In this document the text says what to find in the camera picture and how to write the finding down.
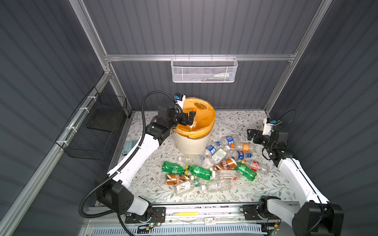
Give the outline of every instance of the orange trash bag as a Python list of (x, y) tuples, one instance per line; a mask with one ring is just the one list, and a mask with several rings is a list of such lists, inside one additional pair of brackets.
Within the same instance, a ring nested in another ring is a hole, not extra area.
[(189, 97), (184, 101), (183, 112), (189, 114), (190, 111), (196, 112), (193, 125), (177, 125), (173, 132), (190, 139), (199, 139), (210, 133), (217, 116), (212, 105), (205, 100)]

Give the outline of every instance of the table surface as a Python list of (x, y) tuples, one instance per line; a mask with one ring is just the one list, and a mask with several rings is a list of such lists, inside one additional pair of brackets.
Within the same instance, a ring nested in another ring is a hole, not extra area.
[[(246, 130), (249, 128), (262, 129), (264, 111), (216, 111), (217, 117), (211, 132), (211, 141), (219, 140), (225, 135), (237, 135), (244, 142), (247, 140)], [(149, 123), (157, 111), (146, 111), (146, 123)], [(141, 112), (135, 112), (126, 141), (139, 139), (142, 134)], [(283, 201), (297, 201), (295, 193), (289, 182), (284, 178), (272, 161), (267, 161), (261, 155), (262, 145), (256, 145), (257, 155), (253, 158), (266, 163), (269, 167), (269, 175), (257, 174), (254, 181), (244, 177), (232, 181), (232, 189), (217, 193), (209, 193), (196, 188), (193, 192), (176, 196), (172, 186), (165, 182), (166, 173), (161, 171), (164, 161), (170, 161), (184, 165), (178, 160), (182, 154), (176, 148), (173, 136), (170, 135), (163, 144), (154, 151), (138, 170), (129, 190), (151, 202), (257, 202), (262, 195), (280, 197)]]

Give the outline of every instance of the wire mesh basket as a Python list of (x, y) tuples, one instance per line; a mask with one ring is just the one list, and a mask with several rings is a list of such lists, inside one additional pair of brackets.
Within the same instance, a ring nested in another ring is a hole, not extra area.
[(126, 108), (125, 97), (97, 93), (77, 121), (67, 127), (70, 131), (65, 140), (56, 143), (69, 157), (111, 159), (127, 119)]
[(238, 63), (236, 57), (188, 57), (186, 60), (173, 57), (170, 65), (175, 83), (232, 83)]

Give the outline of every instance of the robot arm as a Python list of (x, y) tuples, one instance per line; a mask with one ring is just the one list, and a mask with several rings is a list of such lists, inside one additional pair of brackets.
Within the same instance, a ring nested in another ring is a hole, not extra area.
[[(143, 221), (150, 217), (152, 207), (150, 202), (139, 196), (134, 196), (128, 188), (136, 172), (169, 136), (172, 128), (176, 127), (178, 124), (193, 124), (195, 112), (189, 112), (188, 116), (187, 113), (183, 113), (182, 111), (186, 98), (185, 95), (176, 94), (175, 98), (177, 103), (169, 102), (158, 106), (156, 121), (151, 122), (145, 127), (146, 134), (143, 143), (140, 146), (139, 143), (136, 144), (129, 154), (127, 154), (116, 167), (108, 172), (108, 176), (112, 176), (116, 172), (117, 174), (112, 177), (111, 181), (96, 191), (97, 200), (120, 215), (126, 212), (135, 213), (139, 215), (139, 219)], [(137, 147), (139, 147), (138, 151), (130, 159), (130, 156)]]
[(300, 207), (288, 205), (275, 196), (262, 196), (259, 213), (276, 215), (292, 226), (295, 235), (340, 235), (344, 212), (331, 204), (307, 176), (295, 154), (286, 148), (288, 133), (278, 126), (266, 124), (263, 131), (248, 129), (248, 140), (264, 145), (269, 159), (292, 186)]

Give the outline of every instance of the black wire basket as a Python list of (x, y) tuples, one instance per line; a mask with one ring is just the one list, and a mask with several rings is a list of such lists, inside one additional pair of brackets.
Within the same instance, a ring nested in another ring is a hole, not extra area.
[(88, 106), (83, 108), (66, 139), (63, 142), (56, 140), (56, 143), (69, 157), (110, 160), (117, 148), (126, 119), (125, 97), (97, 93)]

